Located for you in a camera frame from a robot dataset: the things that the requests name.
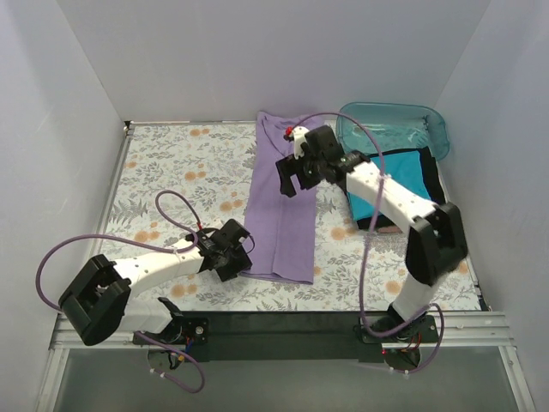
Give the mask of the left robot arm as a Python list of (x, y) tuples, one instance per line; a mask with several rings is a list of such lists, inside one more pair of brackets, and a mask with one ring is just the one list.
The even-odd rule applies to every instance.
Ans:
[(117, 331), (139, 331), (147, 338), (174, 345), (202, 342), (204, 318), (185, 317), (167, 297), (143, 295), (176, 278), (212, 271), (223, 281), (249, 270), (244, 248), (250, 232), (231, 219), (222, 227), (188, 234), (165, 252), (110, 260), (91, 257), (65, 289), (58, 305), (81, 341), (94, 346)]

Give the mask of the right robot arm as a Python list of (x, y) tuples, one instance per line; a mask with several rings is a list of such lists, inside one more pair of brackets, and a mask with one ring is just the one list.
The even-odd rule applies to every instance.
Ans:
[(385, 172), (383, 157), (372, 161), (359, 151), (345, 152), (335, 133), (322, 125), (314, 130), (293, 126), (285, 140), (293, 153), (277, 161), (281, 194), (294, 197), (325, 180), (371, 204), (407, 235), (407, 279), (389, 305), (385, 319), (362, 327), (375, 338), (392, 336), (407, 341), (419, 331), (419, 318), (434, 306), (433, 299), (446, 276), (468, 255), (461, 212), (453, 203), (437, 204), (397, 183)]

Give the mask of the purple t shirt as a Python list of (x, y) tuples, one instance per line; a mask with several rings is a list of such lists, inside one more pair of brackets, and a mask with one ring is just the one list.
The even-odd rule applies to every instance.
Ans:
[(256, 160), (244, 227), (255, 240), (248, 277), (311, 285), (314, 282), (316, 190), (295, 197), (280, 193), (275, 163), (293, 153), (283, 136), (301, 120), (259, 112), (256, 118)]

